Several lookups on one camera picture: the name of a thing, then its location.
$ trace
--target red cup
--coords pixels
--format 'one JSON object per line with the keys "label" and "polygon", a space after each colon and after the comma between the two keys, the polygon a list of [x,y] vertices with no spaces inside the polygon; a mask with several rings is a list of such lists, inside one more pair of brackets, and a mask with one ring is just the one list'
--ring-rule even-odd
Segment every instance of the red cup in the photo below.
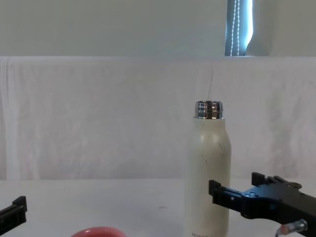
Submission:
{"label": "red cup", "polygon": [[112,227],[92,227],[79,231],[71,237],[126,237],[126,235]]}

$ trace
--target wrinkled fabric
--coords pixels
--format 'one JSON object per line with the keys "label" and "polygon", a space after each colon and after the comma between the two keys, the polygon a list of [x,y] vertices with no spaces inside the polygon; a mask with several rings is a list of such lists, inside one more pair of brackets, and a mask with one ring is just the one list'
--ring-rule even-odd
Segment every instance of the wrinkled fabric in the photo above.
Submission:
{"label": "wrinkled fabric", "polygon": [[1,58],[0,178],[181,178],[207,99],[233,176],[314,177],[315,74],[316,58]]}

